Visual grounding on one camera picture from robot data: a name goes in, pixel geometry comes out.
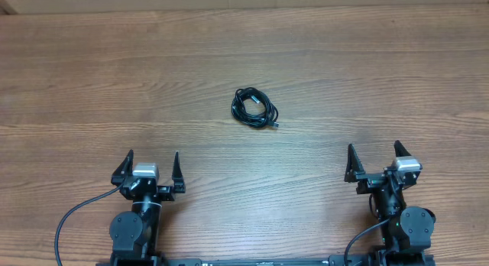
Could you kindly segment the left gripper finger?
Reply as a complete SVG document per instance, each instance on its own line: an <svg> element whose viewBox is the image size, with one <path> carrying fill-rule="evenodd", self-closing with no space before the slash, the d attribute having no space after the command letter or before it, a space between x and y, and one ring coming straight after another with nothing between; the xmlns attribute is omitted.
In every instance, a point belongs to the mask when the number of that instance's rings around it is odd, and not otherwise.
<svg viewBox="0 0 489 266"><path fill-rule="evenodd" d="M111 184L121 186L128 176L132 175L134 151L131 149L121 164L115 169L111 176Z"/></svg>
<svg viewBox="0 0 489 266"><path fill-rule="evenodd" d="M172 181L173 181L174 193L186 192L186 185L184 182L183 173L180 168L180 157L178 151L175 153L175 157L173 161Z"/></svg>

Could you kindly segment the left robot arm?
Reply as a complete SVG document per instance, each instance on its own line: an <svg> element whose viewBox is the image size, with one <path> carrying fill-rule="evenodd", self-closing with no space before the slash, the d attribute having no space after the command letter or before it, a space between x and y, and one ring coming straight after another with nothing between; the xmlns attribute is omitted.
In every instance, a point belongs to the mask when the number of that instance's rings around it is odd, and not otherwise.
<svg viewBox="0 0 489 266"><path fill-rule="evenodd" d="M186 192L180 169L180 158L175 154L169 186L160 185L156 163L133 164L134 152L129 151L116 168L111 183L119 193L132 202L129 211L119 213L109 226L112 239L110 265L165 265L157 251L157 238L163 202L173 202L177 194Z"/></svg>

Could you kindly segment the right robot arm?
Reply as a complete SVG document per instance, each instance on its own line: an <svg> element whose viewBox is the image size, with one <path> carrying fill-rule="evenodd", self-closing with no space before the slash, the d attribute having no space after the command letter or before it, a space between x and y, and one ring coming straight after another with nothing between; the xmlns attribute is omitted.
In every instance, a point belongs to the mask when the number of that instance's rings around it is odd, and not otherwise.
<svg viewBox="0 0 489 266"><path fill-rule="evenodd" d="M403 191L416 185L423 169L400 141L393 144L395 158L380 173L365 171L355 146L348 146L344 181L356 183L356 193L369 195L369 210L378 223L358 233L345 247L344 265L434 265L425 250L431 247L436 216L426 208L408 206ZM366 234L379 229L382 245L366 255L350 256L351 247Z"/></svg>

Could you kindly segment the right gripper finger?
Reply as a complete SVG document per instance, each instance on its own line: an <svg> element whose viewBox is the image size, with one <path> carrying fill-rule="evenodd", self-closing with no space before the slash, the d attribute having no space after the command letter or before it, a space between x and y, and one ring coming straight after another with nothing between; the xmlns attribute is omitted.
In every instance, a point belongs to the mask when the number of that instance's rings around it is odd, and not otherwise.
<svg viewBox="0 0 489 266"><path fill-rule="evenodd" d="M344 181L348 183L358 182L363 175L365 175L365 171L355 147L353 144L349 144Z"/></svg>
<svg viewBox="0 0 489 266"><path fill-rule="evenodd" d="M411 153L404 147L401 141L396 140L393 144L396 157L409 157Z"/></svg>

